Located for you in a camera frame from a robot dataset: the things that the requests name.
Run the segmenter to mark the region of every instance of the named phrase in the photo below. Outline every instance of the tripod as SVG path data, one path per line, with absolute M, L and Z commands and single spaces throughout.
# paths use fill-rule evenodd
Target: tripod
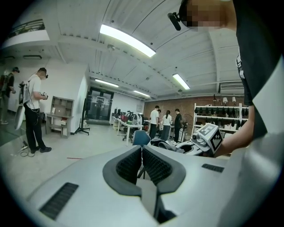
M 81 126 L 76 130 L 75 134 L 77 134 L 77 132 L 83 132 L 83 133 L 87 133 L 88 136 L 89 136 L 89 133 L 87 131 L 85 131 L 85 130 L 89 130 L 90 131 L 90 128 L 84 128 L 83 127 L 83 121 L 84 121 L 85 111 L 86 111 L 85 108 L 86 108 L 86 99 L 84 101 L 84 106 L 83 106 Z

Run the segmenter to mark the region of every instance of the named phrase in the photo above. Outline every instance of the black shoe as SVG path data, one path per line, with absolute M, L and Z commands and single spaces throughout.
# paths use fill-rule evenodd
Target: black shoe
M 41 153 L 50 152 L 50 151 L 51 151 L 51 147 L 46 147 L 45 149 L 40 149 Z
M 39 147 L 35 147 L 35 149 L 31 149 L 31 154 L 34 154 L 36 151 L 38 151 L 39 150 Z

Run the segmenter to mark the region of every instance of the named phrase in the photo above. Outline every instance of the brown wall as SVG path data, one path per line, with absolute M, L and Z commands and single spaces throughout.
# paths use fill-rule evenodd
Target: brown wall
M 221 106 L 221 100 L 223 97 L 216 96 L 218 100 L 216 102 L 216 106 Z M 232 102 L 232 97 L 227 96 L 228 103 L 227 106 L 234 106 Z M 214 105 L 213 97 L 199 97 L 199 98 L 181 98 L 181 99 L 169 99 L 169 100 L 162 100 L 162 101 L 154 101 L 154 102 L 145 102 L 144 105 L 144 116 L 150 118 L 151 111 L 155 108 L 156 105 L 160 107 L 162 111 L 160 117 L 163 117 L 166 114 L 166 111 L 170 111 L 170 115 L 175 120 L 176 114 L 175 109 L 179 109 L 182 115 L 183 120 L 186 118 L 189 127 L 188 131 L 191 132 L 192 124 L 193 124 L 193 116 L 194 116 L 194 104 L 196 103 L 197 106 L 205 106 L 207 104 Z M 239 106 L 239 103 L 244 104 L 244 97 L 236 97 L 236 106 Z

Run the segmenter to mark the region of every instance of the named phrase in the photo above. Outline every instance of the glass door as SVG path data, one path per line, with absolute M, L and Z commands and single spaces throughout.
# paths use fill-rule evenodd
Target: glass door
M 109 121 L 114 93 L 91 87 L 90 95 L 92 100 L 90 110 L 86 111 L 87 117 L 94 120 Z

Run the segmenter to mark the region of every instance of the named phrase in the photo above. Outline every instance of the white t-shirt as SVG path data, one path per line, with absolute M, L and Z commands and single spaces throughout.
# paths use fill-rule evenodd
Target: white t-shirt
M 169 125 L 170 126 L 171 121 L 172 121 L 172 116 L 168 115 L 168 118 L 166 118 L 166 115 L 163 116 L 163 125 Z
M 157 117 L 159 117 L 159 112 L 157 111 L 157 110 L 153 110 L 152 112 L 151 112 L 151 124 L 157 124 L 158 122 L 157 122 Z
M 38 75 L 33 74 L 29 79 L 28 90 L 30 92 L 31 99 L 27 102 L 27 106 L 31 109 L 39 109 L 39 100 L 34 98 L 33 92 L 40 90 L 41 80 Z

